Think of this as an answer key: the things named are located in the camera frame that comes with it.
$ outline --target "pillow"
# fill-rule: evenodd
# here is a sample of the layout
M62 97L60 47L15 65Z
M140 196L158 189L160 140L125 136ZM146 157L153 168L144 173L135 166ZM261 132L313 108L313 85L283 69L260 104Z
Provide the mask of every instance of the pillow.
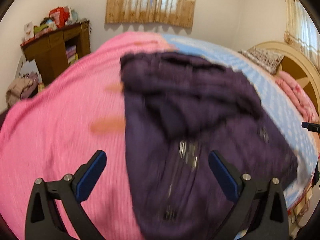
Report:
M253 48L248 51L239 51L242 55L268 71L271 75L275 75L284 55L268 51L266 49Z
M292 89L293 93L298 98L300 105L306 110L309 122L318 123L319 116L317 114L316 108L306 92L298 84L298 82L285 71L279 71L279 77L281 77Z
M291 100L291 102L294 104L294 106L300 112L300 114L303 117L303 120L305 122L309 122L309 117L308 117L307 111L300 105L299 99L293 93L293 91L289 87L289 85L280 77L276 77L275 81L276 81L276 84L282 89L283 92L285 92L287 97Z

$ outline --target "red box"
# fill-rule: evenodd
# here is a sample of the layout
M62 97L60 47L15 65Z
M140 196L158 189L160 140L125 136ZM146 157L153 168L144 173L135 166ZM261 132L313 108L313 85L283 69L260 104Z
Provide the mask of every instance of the red box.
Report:
M65 12L63 7L58 7L50 11L49 17L54 19L54 22L58 28L64 26Z

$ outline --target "pink folded blanket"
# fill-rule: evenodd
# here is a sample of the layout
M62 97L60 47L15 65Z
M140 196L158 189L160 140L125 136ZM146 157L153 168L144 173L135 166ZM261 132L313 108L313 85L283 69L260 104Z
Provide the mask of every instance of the pink folded blanket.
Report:
M290 98L305 122L319 122L319 116L311 99L292 76L285 71L280 71L275 81Z
M121 34L9 111L0 132L0 213L20 240L35 179L59 180L74 173L98 149L107 153L107 167L82 206L106 239L143 239L125 166L119 61L129 52L171 48L155 33ZM66 228L77 238L61 206Z

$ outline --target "purple cloth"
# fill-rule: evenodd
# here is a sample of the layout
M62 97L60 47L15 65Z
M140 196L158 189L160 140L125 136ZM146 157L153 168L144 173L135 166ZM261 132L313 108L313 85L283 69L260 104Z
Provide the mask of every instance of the purple cloth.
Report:
M33 80L33 84L30 87L28 87L28 89L26 89L21 93L21 99L29 98L33 93L33 91L35 91L35 89L38 88L38 83L39 83L38 75L34 72L31 72L28 75L28 78Z
M209 239L222 224L233 203L209 168L212 150L255 179L277 177L283 188L296 179L295 155L241 72L141 53L121 58L121 78L133 210L147 240ZM198 157L195 170L181 155L183 141Z
M4 119L5 117L7 116L7 113L9 112L9 109L3 111L1 114L0 114L0 131L1 131L1 128L2 128L2 125L3 125L3 122L4 122Z

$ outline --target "wooden headboard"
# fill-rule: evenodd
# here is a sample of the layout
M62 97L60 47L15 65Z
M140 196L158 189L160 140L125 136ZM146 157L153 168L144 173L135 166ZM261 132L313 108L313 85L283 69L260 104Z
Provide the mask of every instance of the wooden headboard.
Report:
M319 114L320 74L316 67L301 52L283 42L268 41L255 47L276 51L285 56L278 71L286 71L301 85Z

